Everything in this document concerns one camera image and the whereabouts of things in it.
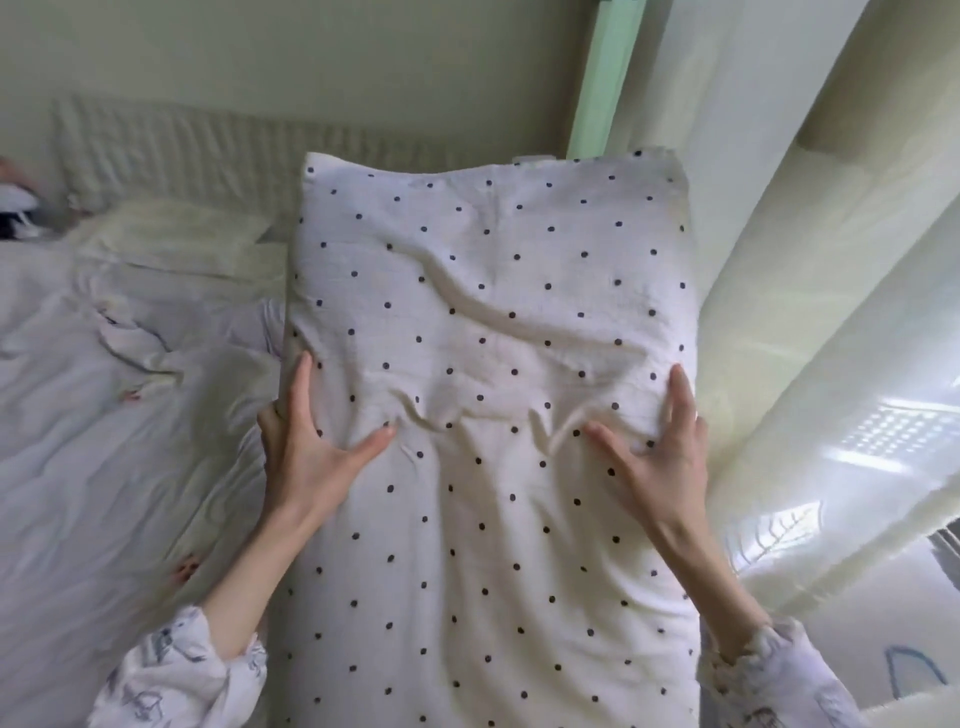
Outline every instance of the headboard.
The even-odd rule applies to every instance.
[[[177,104],[68,96],[55,103],[71,205],[102,212],[138,194],[271,215],[288,240],[300,210],[300,167],[323,152],[380,169],[442,172],[464,155],[442,142],[315,121]]]

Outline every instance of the patterned sleeve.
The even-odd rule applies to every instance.
[[[850,693],[803,626],[760,629],[736,663],[705,654],[698,679],[716,703],[720,728],[866,728]]]
[[[267,677],[267,652],[254,635],[225,663],[199,607],[181,609],[144,637],[107,678],[88,728],[240,728]]]

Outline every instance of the polka dot pillowcase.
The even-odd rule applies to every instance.
[[[303,195],[285,376],[315,354],[337,445],[398,433],[275,605],[276,718],[696,725],[696,614],[581,436],[598,418],[655,447],[670,366],[695,375],[675,158],[310,155]]]

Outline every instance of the pillowcase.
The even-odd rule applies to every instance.
[[[66,240],[82,255],[161,271],[233,276],[244,249],[270,227],[256,214],[161,198],[128,200]]]
[[[670,366],[695,375],[677,161],[310,155],[303,191],[286,376],[315,354],[338,447],[397,436],[278,593],[277,724],[697,725],[696,612],[581,434],[655,447]]]

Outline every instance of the white curtain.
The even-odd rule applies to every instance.
[[[799,614],[960,513],[960,4],[692,2],[652,0],[611,151],[681,151],[712,515]]]

